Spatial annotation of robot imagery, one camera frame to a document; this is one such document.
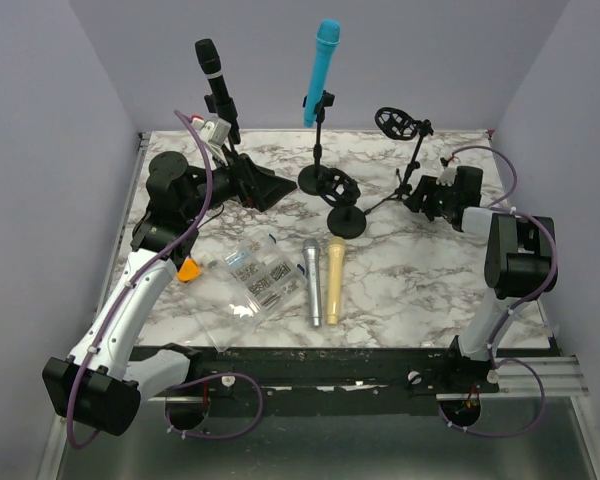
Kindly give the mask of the black round-base stand with clip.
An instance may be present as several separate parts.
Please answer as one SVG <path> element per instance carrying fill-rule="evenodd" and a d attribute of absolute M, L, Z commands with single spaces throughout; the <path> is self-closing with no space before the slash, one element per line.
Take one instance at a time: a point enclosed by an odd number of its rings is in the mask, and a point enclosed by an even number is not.
<path fill-rule="evenodd" d="M 306 194 L 318 196 L 317 182 L 319 176 L 326 170 L 321 164 L 322 159 L 322 124 L 325 120 L 325 110 L 334 104 L 335 95 L 324 90 L 321 100 L 316 104 L 314 113 L 316 114 L 316 137 L 313 146 L 313 164 L 304 167 L 298 175 L 298 186 Z"/>

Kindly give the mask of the black shock-mount mic stand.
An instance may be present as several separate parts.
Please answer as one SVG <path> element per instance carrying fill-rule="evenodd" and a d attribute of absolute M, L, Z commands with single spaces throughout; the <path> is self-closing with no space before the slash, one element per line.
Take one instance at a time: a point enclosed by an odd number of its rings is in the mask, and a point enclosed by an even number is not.
<path fill-rule="evenodd" d="M 317 191 L 332 208 L 327 226 L 334 236 L 354 239 L 364 233 L 367 221 L 364 212 L 356 206 L 361 196 L 356 180 L 340 169 L 327 168 L 318 177 Z"/>

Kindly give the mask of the silver microphone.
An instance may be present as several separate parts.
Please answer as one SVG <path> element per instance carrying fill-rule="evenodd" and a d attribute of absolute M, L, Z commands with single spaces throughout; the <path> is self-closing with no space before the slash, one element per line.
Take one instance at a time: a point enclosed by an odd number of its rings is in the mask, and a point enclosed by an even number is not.
<path fill-rule="evenodd" d="M 316 239 L 307 239 L 302 249 L 307 280 L 309 318 L 314 328 L 322 325 L 322 296 L 320 287 L 320 247 Z"/>

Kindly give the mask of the cream microphone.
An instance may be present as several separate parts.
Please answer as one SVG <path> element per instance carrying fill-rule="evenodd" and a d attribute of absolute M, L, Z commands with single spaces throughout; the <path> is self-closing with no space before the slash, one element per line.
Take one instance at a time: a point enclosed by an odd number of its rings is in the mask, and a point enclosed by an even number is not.
<path fill-rule="evenodd" d="M 328 288 L 326 320 L 328 325 L 337 325 L 340 318 L 342 271 L 345 253 L 345 240 L 337 236 L 332 237 L 327 248 Z"/>

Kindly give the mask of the blue microphone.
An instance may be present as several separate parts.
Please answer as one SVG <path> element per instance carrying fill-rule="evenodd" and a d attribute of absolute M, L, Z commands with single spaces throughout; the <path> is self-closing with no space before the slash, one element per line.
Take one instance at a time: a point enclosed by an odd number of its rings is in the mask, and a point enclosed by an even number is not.
<path fill-rule="evenodd" d="M 316 120 L 316 105 L 321 101 L 332 56 L 340 42 L 341 26 L 334 19 L 324 19 L 316 34 L 316 54 L 303 114 L 303 125 L 311 128 Z"/>

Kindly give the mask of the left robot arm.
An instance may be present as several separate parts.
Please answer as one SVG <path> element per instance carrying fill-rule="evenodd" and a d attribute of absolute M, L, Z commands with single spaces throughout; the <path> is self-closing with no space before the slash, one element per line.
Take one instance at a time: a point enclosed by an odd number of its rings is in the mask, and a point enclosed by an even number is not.
<path fill-rule="evenodd" d="M 167 344 L 151 357 L 131 358 L 136 340 L 162 292 L 184 264 L 210 208 L 235 200 L 265 212 L 297 185 L 230 154 L 226 165 L 195 167 L 167 151 L 149 164 L 149 202 L 134 227 L 123 273 L 93 325 L 66 358 L 50 358 L 42 378 L 55 412 L 67 423 L 119 436 L 142 401 L 174 388 L 194 393 L 202 380 L 197 351 Z"/>

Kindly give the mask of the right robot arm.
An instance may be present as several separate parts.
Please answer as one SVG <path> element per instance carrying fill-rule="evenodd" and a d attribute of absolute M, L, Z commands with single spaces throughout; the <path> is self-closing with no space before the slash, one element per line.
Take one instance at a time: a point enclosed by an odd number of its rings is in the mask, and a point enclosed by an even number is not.
<path fill-rule="evenodd" d="M 403 204 L 430 221 L 442 218 L 454 230 L 486 242 L 487 292 L 458 336 L 457 348 L 468 359 L 491 361 L 515 310 L 554 288 L 558 266 L 554 220 L 513 207 L 482 207 L 482 181 L 480 168 L 450 167 L 409 186 Z"/>

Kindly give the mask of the black round-base mic stand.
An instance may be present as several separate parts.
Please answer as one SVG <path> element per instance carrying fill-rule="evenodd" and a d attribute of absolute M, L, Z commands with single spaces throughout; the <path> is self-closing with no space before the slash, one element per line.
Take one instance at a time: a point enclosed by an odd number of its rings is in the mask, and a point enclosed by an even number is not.
<path fill-rule="evenodd" d="M 204 96 L 205 104 L 210 113 L 216 114 L 219 118 L 228 121 L 231 125 L 228 135 L 230 151 L 236 152 L 236 146 L 241 143 L 240 128 L 238 124 L 238 112 L 234 100 L 229 98 L 229 101 L 223 104 L 216 102 L 214 94 Z"/>

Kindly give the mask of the black microphone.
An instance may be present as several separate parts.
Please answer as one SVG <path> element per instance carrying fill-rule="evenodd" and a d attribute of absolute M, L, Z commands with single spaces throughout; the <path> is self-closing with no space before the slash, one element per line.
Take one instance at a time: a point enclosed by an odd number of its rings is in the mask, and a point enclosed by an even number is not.
<path fill-rule="evenodd" d="M 196 41 L 194 47 L 199 65 L 211 89 L 211 94 L 205 96 L 207 108 L 210 113 L 216 113 L 230 123 L 229 139 L 234 145 L 239 145 L 241 136 L 237 121 L 238 112 L 233 98 L 229 95 L 215 44 L 210 38 L 204 38 Z"/>

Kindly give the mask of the clear plastic screw box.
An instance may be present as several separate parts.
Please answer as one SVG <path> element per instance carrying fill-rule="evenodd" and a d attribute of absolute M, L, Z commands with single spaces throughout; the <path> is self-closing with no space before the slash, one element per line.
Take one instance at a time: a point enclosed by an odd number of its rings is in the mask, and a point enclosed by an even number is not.
<path fill-rule="evenodd" d="M 195 320 L 212 346 L 224 352 L 303 293 L 306 280 L 275 238 L 262 230 L 218 259 L 217 267 L 202 268 L 191 292 Z"/>

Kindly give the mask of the orange plastic piece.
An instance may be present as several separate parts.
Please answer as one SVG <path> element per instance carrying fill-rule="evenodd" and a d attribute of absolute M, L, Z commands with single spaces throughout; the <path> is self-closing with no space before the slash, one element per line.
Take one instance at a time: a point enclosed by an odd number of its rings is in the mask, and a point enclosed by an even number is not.
<path fill-rule="evenodd" d="M 192 258 L 187 258 L 177 273 L 177 279 L 181 283 L 195 280 L 201 274 L 201 268 Z"/>

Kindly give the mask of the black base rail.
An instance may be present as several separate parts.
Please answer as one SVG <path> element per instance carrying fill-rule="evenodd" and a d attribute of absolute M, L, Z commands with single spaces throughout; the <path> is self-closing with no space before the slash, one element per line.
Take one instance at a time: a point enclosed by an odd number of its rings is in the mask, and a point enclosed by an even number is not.
<path fill-rule="evenodd" d="M 463 399 L 495 393 L 488 362 L 450 348 L 231 348 L 199 347 L 187 378 L 215 373 L 250 376 L 262 391 L 237 379 L 161 394 L 180 417 L 208 412 L 217 418 L 327 417 L 382 414 L 434 415 L 437 396 Z"/>

